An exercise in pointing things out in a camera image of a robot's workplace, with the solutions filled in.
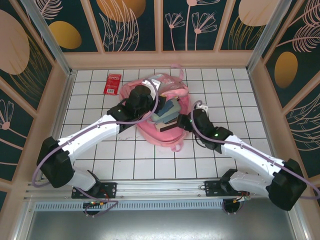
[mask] red box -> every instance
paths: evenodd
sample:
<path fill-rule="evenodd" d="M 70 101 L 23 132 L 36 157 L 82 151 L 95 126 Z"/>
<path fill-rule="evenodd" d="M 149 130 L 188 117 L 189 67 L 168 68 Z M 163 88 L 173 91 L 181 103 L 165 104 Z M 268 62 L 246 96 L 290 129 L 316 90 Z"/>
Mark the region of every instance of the red box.
<path fill-rule="evenodd" d="M 117 95 L 121 81 L 121 74 L 109 74 L 104 87 L 104 94 Z"/>

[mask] metal sheet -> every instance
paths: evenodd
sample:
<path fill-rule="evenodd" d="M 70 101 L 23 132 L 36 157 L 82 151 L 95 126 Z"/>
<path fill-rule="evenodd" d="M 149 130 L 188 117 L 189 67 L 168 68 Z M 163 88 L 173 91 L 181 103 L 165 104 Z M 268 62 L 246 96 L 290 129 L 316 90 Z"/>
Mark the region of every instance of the metal sheet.
<path fill-rule="evenodd" d="M 294 240 L 288 213 L 266 199 L 236 215 L 221 209 L 35 212 L 28 240 Z"/>

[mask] tan circle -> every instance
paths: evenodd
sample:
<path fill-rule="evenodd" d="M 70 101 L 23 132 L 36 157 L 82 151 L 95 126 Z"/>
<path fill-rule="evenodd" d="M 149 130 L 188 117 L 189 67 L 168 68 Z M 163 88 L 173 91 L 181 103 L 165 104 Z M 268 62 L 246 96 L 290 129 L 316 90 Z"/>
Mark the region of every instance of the tan circle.
<path fill-rule="evenodd" d="M 99 8 L 108 18 L 117 22 L 128 22 L 131 17 L 128 16 L 127 13 L 125 13 L 125 8 L 122 2 L 124 2 L 128 11 L 130 9 L 133 11 L 136 18 L 139 18 L 146 9 L 146 0 L 96 0 Z"/>
<path fill-rule="evenodd" d="M 259 27 L 269 22 L 279 0 L 241 0 L 239 18 L 247 26 Z"/>
<path fill-rule="evenodd" d="M 80 33 L 68 22 L 55 21 L 49 25 L 49 29 L 60 47 L 76 49 L 82 43 Z"/>
<path fill-rule="evenodd" d="M 9 13 L 0 10 L 0 69 L 8 74 L 22 73 L 29 62 L 28 35 Z"/>
<path fill-rule="evenodd" d="M 277 59 L 274 68 L 275 83 L 280 88 L 287 88 L 295 79 L 298 71 L 298 60 L 289 51 L 283 52 Z"/>

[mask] pink strap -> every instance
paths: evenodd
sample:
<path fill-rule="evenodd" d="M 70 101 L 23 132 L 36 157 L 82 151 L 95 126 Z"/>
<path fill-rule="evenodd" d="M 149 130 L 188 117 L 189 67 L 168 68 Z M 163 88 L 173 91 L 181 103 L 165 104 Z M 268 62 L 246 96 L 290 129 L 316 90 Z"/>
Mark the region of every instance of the pink strap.
<path fill-rule="evenodd" d="M 171 151 L 178 153 L 181 151 L 183 146 L 184 146 L 184 142 L 182 141 L 182 142 L 178 143 L 177 145 L 172 146 Z"/>
<path fill-rule="evenodd" d="M 184 79 L 184 71 L 182 70 L 182 67 L 181 67 L 180 64 L 173 63 L 173 64 L 171 64 L 171 67 L 172 67 L 172 68 L 175 68 L 175 69 L 180 69 L 179 78 L 180 78 L 181 80 Z"/>

